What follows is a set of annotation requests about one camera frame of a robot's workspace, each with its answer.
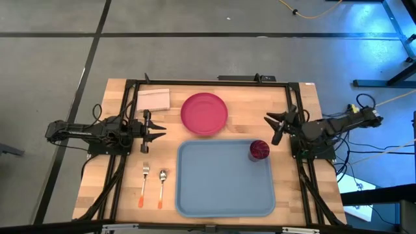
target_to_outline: concrete floor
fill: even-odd
[[[322,0],[287,0],[305,15],[333,5]],[[94,32],[104,0],[0,1],[0,32]],[[408,36],[416,28],[399,0],[390,7]],[[113,0],[104,32],[287,32],[393,33],[379,3],[342,3],[314,20],[291,15],[275,0]],[[44,132],[49,122],[65,119],[77,89],[91,38],[0,38],[0,142],[25,150],[24,157],[0,157],[0,226],[28,224],[55,147]],[[322,111],[343,111],[355,96],[377,102],[408,89],[353,88],[354,79],[390,79],[408,64],[396,40],[329,38],[102,38],[77,114],[92,121],[108,78],[216,79],[218,75],[275,75],[279,81],[316,83]],[[358,129],[351,141],[389,146],[413,138],[416,94],[381,106],[385,117],[376,129]],[[71,146],[85,146],[71,140]],[[352,146],[355,150],[370,150]],[[345,149],[338,151],[345,157]],[[354,162],[368,155],[351,155]],[[82,151],[67,149],[46,222],[72,215]],[[388,155],[354,166],[356,177],[387,187],[415,182],[411,155]]]

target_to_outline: wooden table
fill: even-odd
[[[120,111],[125,79],[109,79],[103,98],[103,116],[116,116]],[[188,86],[188,85],[140,85],[140,90],[159,88],[170,89],[171,109],[152,112],[152,120],[161,125],[166,135],[149,144],[149,153],[140,152],[141,140],[136,140],[127,158],[123,177],[116,221],[150,222],[162,224],[227,224],[262,226],[303,226],[305,225],[302,197],[295,160],[292,158],[289,137],[284,135],[279,146],[270,145],[270,162],[276,195],[276,208],[262,218],[185,218],[175,208],[176,159],[178,146],[186,140],[200,139],[188,132],[181,122],[180,112],[183,102],[199,92],[210,92],[227,105],[227,124],[215,139],[260,138],[270,142],[273,130],[264,121],[266,112],[284,112],[287,102],[284,88],[241,87],[241,86]],[[311,114],[311,120],[321,118],[317,91],[313,83],[300,83],[304,109]],[[108,155],[100,155],[91,160],[84,172],[73,217],[80,217],[92,205],[103,189],[109,161]],[[144,206],[138,208],[142,187],[143,162],[150,165],[150,173],[144,192]],[[168,171],[164,182],[163,208],[158,209],[161,183],[159,172]],[[346,222],[345,213],[333,168],[324,160],[315,161],[315,170],[320,195],[339,220]],[[109,217],[112,194],[110,194],[105,217]],[[312,219],[316,223],[315,203],[309,195]]]

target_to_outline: yellow cable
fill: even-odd
[[[396,147],[396,148],[393,148],[393,149],[390,149],[390,150],[386,150],[386,151],[384,151],[383,153],[378,153],[378,154],[376,154],[376,155],[373,155],[373,156],[370,156],[370,157],[366,157],[366,158],[364,158],[364,159],[361,159],[361,160],[358,160],[358,161],[356,161],[356,162],[353,162],[353,163],[351,163],[351,164],[350,164],[350,166],[352,166],[352,165],[354,165],[354,164],[357,164],[357,163],[360,163],[360,162],[363,162],[363,161],[366,161],[366,160],[369,160],[369,159],[373,159],[373,158],[375,158],[375,157],[379,157],[379,156],[381,156],[381,155],[383,155],[383,154],[386,154],[386,153],[394,152],[394,151],[396,151],[396,150],[399,150],[399,149],[401,149],[401,148],[406,147],[407,145],[410,145],[410,144],[411,144],[411,143],[413,143],[413,142],[416,142],[416,138],[414,138],[413,140],[411,140],[411,141],[409,141],[408,143],[404,144],[403,146],[399,146],[399,147]]]
[[[388,103],[388,102],[390,102],[390,101],[394,101],[394,100],[396,100],[396,99],[403,98],[404,96],[407,96],[407,95],[412,94],[412,93],[414,93],[414,92],[416,92],[416,90],[412,90],[412,91],[407,92],[407,93],[405,93],[405,94],[403,94],[403,95],[400,95],[400,96],[394,97],[394,98],[392,98],[392,99],[388,99],[387,101],[383,101],[382,103],[377,104],[377,105],[376,105],[376,107],[381,106],[381,105],[383,105],[383,104],[386,104],[386,103]]]
[[[296,12],[296,14],[298,15],[298,16],[300,16],[300,17],[302,17],[302,18],[305,18],[305,19],[309,19],[309,20],[312,20],[312,19],[316,19],[316,18],[318,18],[318,17],[320,17],[320,16],[322,16],[322,15],[324,15],[324,14],[326,14],[326,13],[328,13],[328,12],[330,12],[331,10],[333,10],[337,5],[339,5],[339,3],[341,3],[343,0],[339,0],[335,5],[333,5],[331,8],[329,8],[329,9],[327,9],[327,10],[325,10],[323,13],[321,13],[321,14],[319,14],[319,15],[317,15],[317,16],[303,16],[303,15],[301,15],[299,12]],[[279,2],[280,3],[283,3],[287,8],[289,8],[292,12],[293,12],[293,8],[291,8],[291,6],[289,6],[287,3],[285,3],[283,0],[279,0]]]

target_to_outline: metal stand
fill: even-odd
[[[11,147],[11,146],[7,146],[7,145],[5,145],[5,144],[0,143],[0,155],[1,155],[2,153],[11,153],[11,154],[13,154],[13,155],[22,156],[22,155],[23,155],[23,153],[25,153],[25,152],[24,152],[24,151],[22,151],[22,150],[19,150],[19,149],[13,148],[13,147]]]
[[[397,203],[400,200],[416,202],[416,184],[400,185],[374,190],[362,190],[341,194],[344,205],[371,205],[375,203]]]
[[[355,87],[416,88],[416,81],[405,81],[416,73],[416,62],[388,81],[354,80]]]

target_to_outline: orange handle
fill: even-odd
[[[140,199],[139,199],[139,201],[138,201],[138,207],[139,208],[142,208],[143,207],[143,196],[140,196]]]

